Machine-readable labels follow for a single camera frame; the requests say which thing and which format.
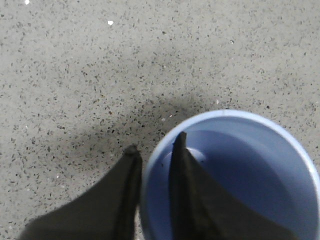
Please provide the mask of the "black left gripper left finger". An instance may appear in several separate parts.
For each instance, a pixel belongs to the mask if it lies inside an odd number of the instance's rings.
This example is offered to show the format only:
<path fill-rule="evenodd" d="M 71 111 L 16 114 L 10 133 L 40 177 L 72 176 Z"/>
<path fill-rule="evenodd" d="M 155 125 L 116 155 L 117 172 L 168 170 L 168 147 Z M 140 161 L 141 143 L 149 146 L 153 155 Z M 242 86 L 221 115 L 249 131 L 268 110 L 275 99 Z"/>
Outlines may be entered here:
<path fill-rule="evenodd" d="M 132 240 L 140 199 L 142 157 L 127 147 L 93 187 L 60 208 L 30 222 L 21 240 Z"/>

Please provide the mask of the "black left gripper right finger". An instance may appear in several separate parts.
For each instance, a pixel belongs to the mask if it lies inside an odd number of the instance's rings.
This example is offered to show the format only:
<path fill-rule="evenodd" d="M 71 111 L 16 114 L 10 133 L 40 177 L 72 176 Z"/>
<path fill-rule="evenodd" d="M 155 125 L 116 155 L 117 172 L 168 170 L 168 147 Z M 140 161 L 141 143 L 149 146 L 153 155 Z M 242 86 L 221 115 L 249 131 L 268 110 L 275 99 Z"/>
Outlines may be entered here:
<path fill-rule="evenodd" d="M 289 229 L 267 219 L 228 193 L 186 147 L 182 131 L 173 143 L 169 205 L 174 240 L 295 240 Z"/>

